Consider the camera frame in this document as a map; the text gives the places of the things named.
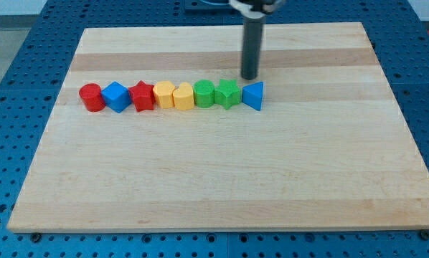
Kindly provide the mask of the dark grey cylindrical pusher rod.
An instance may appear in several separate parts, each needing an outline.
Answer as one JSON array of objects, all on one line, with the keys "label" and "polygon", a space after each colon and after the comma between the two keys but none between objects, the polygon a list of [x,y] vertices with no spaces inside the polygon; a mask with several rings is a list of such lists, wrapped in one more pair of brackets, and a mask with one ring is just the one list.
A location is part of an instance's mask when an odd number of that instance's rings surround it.
[{"label": "dark grey cylindrical pusher rod", "polygon": [[243,17],[240,74],[245,80],[254,80],[258,76],[264,23],[264,15],[258,18]]}]

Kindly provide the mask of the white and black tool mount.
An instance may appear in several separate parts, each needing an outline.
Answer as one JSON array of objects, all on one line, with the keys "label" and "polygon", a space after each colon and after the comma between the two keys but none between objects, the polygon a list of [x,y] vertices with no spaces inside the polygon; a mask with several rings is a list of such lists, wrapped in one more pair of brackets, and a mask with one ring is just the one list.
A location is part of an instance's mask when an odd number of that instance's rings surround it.
[{"label": "white and black tool mount", "polygon": [[246,18],[262,18],[277,11],[286,0],[229,0],[228,4]]}]

